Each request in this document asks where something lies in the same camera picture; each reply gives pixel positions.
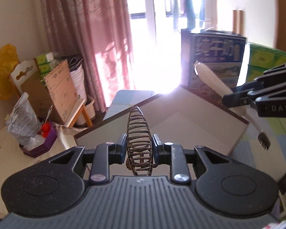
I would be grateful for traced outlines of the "brown cardboard box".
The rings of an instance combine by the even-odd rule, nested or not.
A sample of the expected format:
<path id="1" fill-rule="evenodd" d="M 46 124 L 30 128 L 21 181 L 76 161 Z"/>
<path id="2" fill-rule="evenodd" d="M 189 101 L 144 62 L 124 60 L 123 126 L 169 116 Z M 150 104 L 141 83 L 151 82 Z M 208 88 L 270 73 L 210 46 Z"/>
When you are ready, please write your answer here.
<path id="1" fill-rule="evenodd" d="M 42 82 L 39 72 L 35 72 L 21 85 L 38 118 L 45 118 L 51 106 L 49 119 L 61 125 L 67 121 L 78 94 L 72 81 L 68 62 L 64 60 Z"/>

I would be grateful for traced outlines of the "purple tray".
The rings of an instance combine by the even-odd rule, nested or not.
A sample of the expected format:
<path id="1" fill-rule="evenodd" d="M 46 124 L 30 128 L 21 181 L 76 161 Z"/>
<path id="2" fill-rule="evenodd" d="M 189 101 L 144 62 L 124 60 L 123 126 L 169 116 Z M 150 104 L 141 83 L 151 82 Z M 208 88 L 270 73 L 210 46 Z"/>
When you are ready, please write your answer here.
<path id="1" fill-rule="evenodd" d="M 57 132 L 52 122 L 48 124 L 51 129 L 46 132 L 46 138 L 41 134 L 37 134 L 31 138 L 29 143 L 25 146 L 19 145 L 22 152 L 30 157 L 36 158 L 48 152 L 57 139 Z"/>

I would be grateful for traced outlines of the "blue milk carton box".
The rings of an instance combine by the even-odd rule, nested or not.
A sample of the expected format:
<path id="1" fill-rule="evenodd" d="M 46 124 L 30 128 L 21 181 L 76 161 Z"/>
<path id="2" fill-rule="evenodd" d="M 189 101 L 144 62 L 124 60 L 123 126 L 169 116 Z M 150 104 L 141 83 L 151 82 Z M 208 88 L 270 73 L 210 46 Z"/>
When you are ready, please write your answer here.
<path id="1" fill-rule="evenodd" d="M 200 33 L 181 30 L 181 85 L 199 96 L 221 104 L 221 98 L 203 83 L 195 72 L 195 63 L 206 64 L 229 88 L 237 86 L 246 38 L 228 31 L 206 30 Z"/>

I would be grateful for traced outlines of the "white bucket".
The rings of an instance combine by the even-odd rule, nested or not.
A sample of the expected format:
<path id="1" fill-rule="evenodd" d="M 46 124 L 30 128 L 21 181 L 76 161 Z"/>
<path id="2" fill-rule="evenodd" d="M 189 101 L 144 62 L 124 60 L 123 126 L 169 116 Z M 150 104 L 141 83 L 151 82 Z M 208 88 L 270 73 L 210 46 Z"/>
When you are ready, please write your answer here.
<path id="1" fill-rule="evenodd" d="M 96 116 L 94 109 L 94 99 L 87 94 L 85 87 L 85 74 L 82 64 L 79 65 L 77 69 L 70 72 L 71 78 L 73 80 L 76 92 L 79 98 L 85 99 L 85 108 L 88 113 L 90 120 L 93 120 Z"/>

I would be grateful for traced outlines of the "brown storage box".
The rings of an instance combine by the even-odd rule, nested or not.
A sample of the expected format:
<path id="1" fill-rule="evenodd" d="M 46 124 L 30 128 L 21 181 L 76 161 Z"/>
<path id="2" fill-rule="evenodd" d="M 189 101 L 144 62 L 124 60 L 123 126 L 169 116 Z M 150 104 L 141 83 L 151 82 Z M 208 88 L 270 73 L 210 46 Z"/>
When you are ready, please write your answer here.
<path id="1" fill-rule="evenodd" d="M 158 134 L 163 143 L 174 142 L 184 149 L 202 145 L 228 156 L 248 127 L 245 119 L 183 87 L 136 105 L 141 108 L 151 134 Z M 101 143 L 117 142 L 126 133 L 130 108 L 76 134 L 77 145 L 94 149 Z"/>

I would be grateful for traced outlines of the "green tissue pack stack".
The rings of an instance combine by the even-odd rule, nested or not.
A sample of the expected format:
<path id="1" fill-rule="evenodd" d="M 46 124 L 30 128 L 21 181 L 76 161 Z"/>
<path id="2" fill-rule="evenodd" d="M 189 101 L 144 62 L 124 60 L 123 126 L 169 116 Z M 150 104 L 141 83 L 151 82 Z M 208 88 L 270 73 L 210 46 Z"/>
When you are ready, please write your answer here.
<path id="1" fill-rule="evenodd" d="M 266 47 L 260 44 L 249 43 L 250 55 L 246 82 L 253 81 L 264 71 L 286 63 L 286 52 Z"/>

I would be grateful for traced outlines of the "pink curtain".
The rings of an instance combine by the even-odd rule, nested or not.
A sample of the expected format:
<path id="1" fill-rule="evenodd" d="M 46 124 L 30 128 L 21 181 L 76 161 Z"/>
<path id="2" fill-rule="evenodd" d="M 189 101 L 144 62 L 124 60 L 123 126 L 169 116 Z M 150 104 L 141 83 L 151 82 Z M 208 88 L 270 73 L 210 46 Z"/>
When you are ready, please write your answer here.
<path id="1" fill-rule="evenodd" d="M 86 91 L 97 111 L 133 88 L 127 0 L 41 0 L 41 10 L 50 50 L 84 58 Z"/>

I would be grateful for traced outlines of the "yellow plastic bag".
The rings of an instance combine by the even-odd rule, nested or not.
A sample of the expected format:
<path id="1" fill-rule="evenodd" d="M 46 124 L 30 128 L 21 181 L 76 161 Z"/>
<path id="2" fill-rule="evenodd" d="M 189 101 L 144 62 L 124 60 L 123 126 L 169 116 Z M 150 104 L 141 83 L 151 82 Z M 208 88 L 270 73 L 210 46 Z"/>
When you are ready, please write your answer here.
<path id="1" fill-rule="evenodd" d="M 9 100 L 13 94 L 10 74 L 19 64 L 16 47 L 6 44 L 0 48 L 0 100 Z"/>

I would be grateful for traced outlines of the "white cutout cardboard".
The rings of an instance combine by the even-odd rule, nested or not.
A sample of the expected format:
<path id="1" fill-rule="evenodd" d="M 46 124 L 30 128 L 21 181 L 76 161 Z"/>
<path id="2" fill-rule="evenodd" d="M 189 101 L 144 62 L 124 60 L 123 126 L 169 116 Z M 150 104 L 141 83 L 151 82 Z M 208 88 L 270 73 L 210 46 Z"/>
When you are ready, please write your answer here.
<path id="1" fill-rule="evenodd" d="M 10 74 L 12 87 L 19 98 L 23 91 L 21 85 L 38 71 L 35 60 L 26 60 L 19 63 Z"/>

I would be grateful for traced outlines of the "wooden stool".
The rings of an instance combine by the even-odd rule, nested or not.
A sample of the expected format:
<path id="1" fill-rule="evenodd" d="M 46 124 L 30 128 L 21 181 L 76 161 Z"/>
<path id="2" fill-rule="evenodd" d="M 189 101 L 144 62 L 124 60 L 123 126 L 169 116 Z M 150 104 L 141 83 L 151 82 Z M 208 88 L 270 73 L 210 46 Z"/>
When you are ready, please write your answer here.
<path id="1" fill-rule="evenodd" d="M 75 105 L 73 106 L 67 121 L 64 123 L 64 126 L 67 128 L 73 127 L 76 121 L 78 120 L 79 115 L 82 114 L 86 124 L 88 127 L 92 127 L 92 121 L 89 118 L 89 115 L 87 113 L 86 107 L 85 107 L 85 99 L 79 98 Z"/>

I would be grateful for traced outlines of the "white electric toothbrush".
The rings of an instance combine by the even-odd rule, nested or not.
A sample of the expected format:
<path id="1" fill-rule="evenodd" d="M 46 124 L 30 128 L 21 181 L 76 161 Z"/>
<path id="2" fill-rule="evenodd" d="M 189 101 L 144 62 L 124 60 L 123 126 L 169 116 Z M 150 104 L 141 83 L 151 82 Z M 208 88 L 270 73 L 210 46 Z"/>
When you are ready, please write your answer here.
<path id="1" fill-rule="evenodd" d="M 209 86 L 212 90 L 214 90 L 221 98 L 225 95 L 231 95 L 232 90 L 224 84 L 218 76 L 204 63 L 196 61 L 194 64 L 195 73 L 199 76 L 201 81 Z M 231 108 L 234 113 L 236 113 L 240 117 L 244 117 L 248 120 L 254 128 L 258 131 L 258 141 L 261 146 L 265 150 L 269 150 L 271 146 L 271 142 L 267 136 L 267 134 L 262 131 L 262 129 L 258 126 L 257 122 L 250 116 L 247 112 L 246 108 L 243 106 Z"/>

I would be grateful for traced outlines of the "checked tablecloth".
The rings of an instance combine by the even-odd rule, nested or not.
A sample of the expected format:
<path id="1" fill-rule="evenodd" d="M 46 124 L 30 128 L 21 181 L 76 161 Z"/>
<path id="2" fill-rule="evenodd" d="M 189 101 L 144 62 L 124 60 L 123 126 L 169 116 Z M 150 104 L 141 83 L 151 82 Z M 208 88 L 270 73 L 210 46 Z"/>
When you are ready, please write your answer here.
<path id="1" fill-rule="evenodd" d="M 185 149 L 202 145 L 274 178 L 286 170 L 286 119 L 245 119 L 183 87 L 153 96 L 140 105 L 150 132 Z"/>

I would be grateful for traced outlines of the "clear printed plastic bag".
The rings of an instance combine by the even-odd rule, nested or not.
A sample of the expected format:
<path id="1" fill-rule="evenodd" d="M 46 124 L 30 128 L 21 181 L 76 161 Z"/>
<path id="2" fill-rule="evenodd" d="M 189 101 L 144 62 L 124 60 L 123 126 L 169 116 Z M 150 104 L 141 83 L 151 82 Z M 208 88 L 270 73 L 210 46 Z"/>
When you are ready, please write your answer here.
<path id="1" fill-rule="evenodd" d="M 30 139 L 34 138 L 41 129 L 40 121 L 28 98 L 28 93 L 24 92 L 6 121 L 7 131 L 22 146 L 27 145 Z"/>

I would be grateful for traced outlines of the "brown patterned hair claw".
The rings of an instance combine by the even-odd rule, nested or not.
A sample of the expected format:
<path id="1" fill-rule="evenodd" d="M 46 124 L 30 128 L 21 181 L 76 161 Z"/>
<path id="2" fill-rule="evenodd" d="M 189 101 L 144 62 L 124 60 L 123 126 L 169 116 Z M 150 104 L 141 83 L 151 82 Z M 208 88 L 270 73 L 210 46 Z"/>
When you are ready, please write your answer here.
<path id="1" fill-rule="evenodd" d="M 126 167 L 135 176 L 150 176 L 153 170 L 151 132 L 138 106 L 130 109 L 126 130 Z"/>

